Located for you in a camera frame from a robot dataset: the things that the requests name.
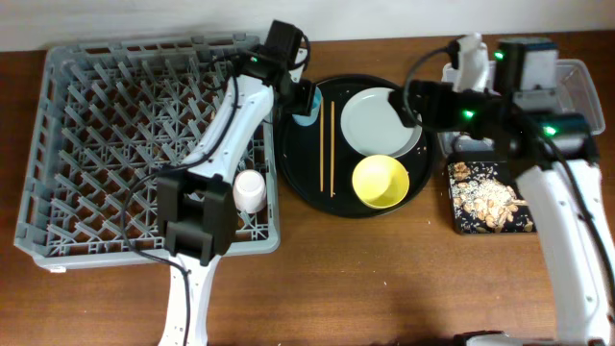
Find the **light blue plastic cup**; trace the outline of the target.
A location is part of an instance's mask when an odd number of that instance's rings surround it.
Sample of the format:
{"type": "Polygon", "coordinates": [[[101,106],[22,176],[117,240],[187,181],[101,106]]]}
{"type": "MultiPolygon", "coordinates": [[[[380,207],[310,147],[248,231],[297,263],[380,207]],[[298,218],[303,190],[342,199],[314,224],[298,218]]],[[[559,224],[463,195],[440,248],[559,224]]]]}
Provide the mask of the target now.
{"type": "Polygon", "coordinates": [[[322,97],[321,90],[317,86],[314,90],[310,112],[308,113],[308,115],[293,114],[292,118],[295,121],[295,123],[303,127],[311,126],[317,120],[319,116],[322,99],[323,97],[322,97]]]}

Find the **grey round plate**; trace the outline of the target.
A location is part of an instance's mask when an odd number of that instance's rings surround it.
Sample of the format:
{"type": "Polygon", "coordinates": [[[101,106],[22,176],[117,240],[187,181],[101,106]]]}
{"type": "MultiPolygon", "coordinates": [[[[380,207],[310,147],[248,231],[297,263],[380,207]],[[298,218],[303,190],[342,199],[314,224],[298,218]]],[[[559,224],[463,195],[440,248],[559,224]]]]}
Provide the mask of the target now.
{"type": "Polygon", "coordinates": [[[363,156],[398,158],[419,142],[422,129],[403,125],[388,102],[392,91],[388,87],[367,88],[352,96],[342,109],[342,135],[363,156]]]}

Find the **yellow bowl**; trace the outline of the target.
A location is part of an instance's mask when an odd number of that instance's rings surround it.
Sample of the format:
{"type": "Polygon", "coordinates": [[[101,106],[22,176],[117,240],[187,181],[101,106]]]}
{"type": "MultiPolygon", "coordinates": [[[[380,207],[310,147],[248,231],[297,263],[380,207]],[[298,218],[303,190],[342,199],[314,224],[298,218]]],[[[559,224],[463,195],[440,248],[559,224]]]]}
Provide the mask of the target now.
{"type": "Polygon", "coordinates": [[[374,210],[400,204],[410,190],[410,178],[400,161],[386,155],[363,158],[352,173],[352,188],[358,200],[374,210]]]}

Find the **pink plastic cup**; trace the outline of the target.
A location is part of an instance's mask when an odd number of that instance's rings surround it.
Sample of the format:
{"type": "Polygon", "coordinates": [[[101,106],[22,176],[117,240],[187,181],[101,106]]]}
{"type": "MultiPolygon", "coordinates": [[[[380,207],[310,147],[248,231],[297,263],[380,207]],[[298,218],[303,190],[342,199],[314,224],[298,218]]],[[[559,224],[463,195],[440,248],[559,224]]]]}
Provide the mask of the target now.
{"type": "Polygon", "coordinates": [[[266,205],[266,183],[256,170],[246,169],[234,180],[233,196],[239,211],[257,213],[266,205]]]}

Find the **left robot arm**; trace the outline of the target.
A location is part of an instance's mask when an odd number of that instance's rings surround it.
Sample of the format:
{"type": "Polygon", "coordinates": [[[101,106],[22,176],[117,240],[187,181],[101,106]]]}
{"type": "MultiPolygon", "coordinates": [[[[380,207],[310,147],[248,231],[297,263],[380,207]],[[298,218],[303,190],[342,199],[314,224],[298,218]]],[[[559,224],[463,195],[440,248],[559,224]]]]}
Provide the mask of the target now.
{"type": "Polygon", "coordinates": [[[314,83],[303,79],[308,37],[272,22],[265,42],[240,52],[221,108],[177,168],[156,178],[158,226],[170,266],[170,291],[160,344],[205,345],[216,267],[231,247],[238,215],[233,183],[260,123],[276,106],[308,116],[314,83]]]}

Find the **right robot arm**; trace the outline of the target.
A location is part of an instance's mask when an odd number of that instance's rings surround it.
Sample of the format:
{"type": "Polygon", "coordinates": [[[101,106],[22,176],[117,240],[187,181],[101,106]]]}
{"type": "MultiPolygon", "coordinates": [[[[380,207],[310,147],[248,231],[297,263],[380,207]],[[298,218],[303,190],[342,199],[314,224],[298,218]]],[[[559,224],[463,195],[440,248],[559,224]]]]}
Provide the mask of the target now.
{"type": "Polygon", "coordinates": [[[558,49],[508,37],[489,52],[478,34],[442,48],[451,83],[406,75],[389,104],[407,127],[489,138],[506,157],[538,229],[556,306],[556,342],[614,341],[614,242],[602,201],[599,153],[584,115],[557,105],[558,49]]]}

